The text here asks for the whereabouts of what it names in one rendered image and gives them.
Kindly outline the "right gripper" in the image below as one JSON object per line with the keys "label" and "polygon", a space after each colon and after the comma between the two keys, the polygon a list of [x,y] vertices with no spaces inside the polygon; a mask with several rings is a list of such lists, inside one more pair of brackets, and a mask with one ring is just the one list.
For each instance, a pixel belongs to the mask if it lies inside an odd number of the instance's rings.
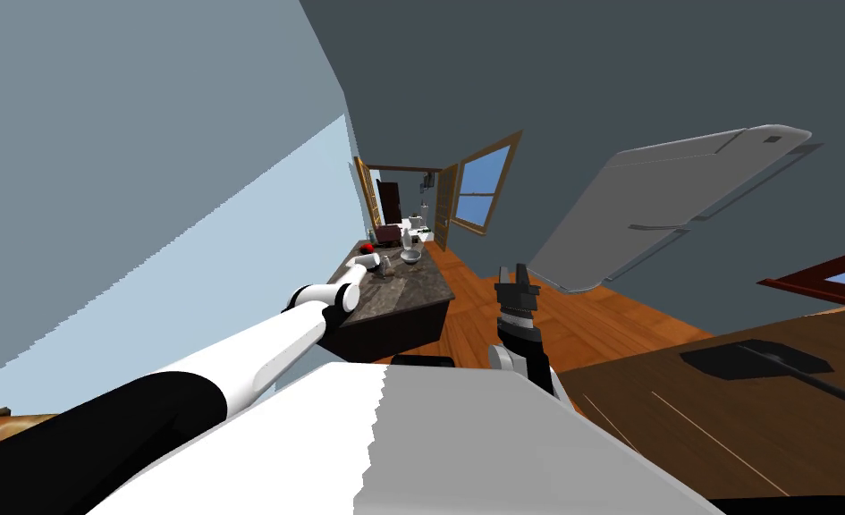
{"label": "right gripper", "polygon": [[502,315],[531,320],[533,312],[538,310],[540,287],[529,283],[526,264],[516,264],[515,282],[511,283],[508,268],[501,266],[499,283],[494,288]]}

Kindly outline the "dark stone kitchen island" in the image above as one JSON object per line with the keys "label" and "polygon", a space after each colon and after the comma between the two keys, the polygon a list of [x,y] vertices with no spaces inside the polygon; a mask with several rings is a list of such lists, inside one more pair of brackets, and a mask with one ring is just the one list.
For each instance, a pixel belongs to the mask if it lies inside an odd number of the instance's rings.
{"label": "dark stone kitchen island", "polygon": [[372,363],[409,352],[442,337],[454,294],[425,244],[408,265],[398,248],[380,249],[390,258],[388,275],[364,275],[359,302],[345,321],[318,345],[348,362]]}

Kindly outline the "wooden door leaf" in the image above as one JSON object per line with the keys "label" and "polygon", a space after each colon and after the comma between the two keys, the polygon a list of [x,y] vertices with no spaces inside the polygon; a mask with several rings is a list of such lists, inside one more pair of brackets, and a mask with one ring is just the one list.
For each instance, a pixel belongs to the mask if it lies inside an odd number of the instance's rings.
{"label": "wooden door leaf", "polygon": [[370,227],[372,229],[376,229],[378,226],[382,225],[382,218],[380,216],[380,210],[376,197],[375,183],[373,181],[371,171],[367,167],[367,165],[363,163],[359,156],[353,157],[353,161],[359,177],[364,200],[366,200],[366,204],[368,207],[368,213],[371,222]]}
{"label": "wooden door leaf", "polygon": [[459,164],[453,164],[437,174],[433,233],[435,245],[441,250],[447,250],[458,170]]}

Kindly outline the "wooden framed window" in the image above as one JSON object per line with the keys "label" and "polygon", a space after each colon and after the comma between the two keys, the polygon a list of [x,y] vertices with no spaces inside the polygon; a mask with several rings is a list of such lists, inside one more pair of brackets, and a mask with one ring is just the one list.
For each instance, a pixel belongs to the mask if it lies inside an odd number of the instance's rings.
{"label": "wooden framed window", "polygon": [[450,220],[485,236],[523,131],[482,148],[459,163]]}

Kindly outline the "grey refrigerator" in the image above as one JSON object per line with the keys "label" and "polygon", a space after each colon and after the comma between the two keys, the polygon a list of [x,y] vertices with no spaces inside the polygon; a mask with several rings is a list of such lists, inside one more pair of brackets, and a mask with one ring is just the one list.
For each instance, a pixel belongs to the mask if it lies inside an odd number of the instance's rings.
{"label": "grey refrigerator", "polygon": [[811,136],[768,124],[622,151],[528,270],[562,291],[590,291]]}

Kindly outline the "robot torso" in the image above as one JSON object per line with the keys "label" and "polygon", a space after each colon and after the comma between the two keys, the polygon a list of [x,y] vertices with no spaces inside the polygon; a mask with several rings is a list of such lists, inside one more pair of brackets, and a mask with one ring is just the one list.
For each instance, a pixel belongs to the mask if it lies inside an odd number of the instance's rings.
{"label": "robot torso", "polygon": [[510,371],[330,363],[89,515],[722,515]]}

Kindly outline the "brown wooden table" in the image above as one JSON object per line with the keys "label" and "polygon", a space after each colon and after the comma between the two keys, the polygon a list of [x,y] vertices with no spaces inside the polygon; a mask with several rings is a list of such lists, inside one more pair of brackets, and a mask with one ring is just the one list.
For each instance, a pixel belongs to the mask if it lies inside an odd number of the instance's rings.
{"label": "brown wooden table", "polygon": [[845,389],[845,308],[574,369],[583,414],[706,498],[845,495],[845,401],[788,377],[727,381],[685,351],[758,339],[830,363]]}

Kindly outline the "black flat paddle shape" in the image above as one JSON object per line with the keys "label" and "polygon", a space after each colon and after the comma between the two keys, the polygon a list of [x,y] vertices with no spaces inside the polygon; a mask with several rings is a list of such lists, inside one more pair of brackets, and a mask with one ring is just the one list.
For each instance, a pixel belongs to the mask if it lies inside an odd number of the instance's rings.
{"label": "black flat paddle shape", "polygon": [[788,376],[845,401],[845,389],[817,376],[834,371],[828,361],[787,344],[750,339],[685,351],[680,358],[722,380]]}

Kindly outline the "dark red framed window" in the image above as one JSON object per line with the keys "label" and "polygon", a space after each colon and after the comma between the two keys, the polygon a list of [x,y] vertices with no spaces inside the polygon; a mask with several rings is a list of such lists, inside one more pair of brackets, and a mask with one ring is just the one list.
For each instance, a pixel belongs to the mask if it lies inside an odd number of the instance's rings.
{"label": "dark red framed window", "polygon": [[845,306],[845,255],[758,284]]}

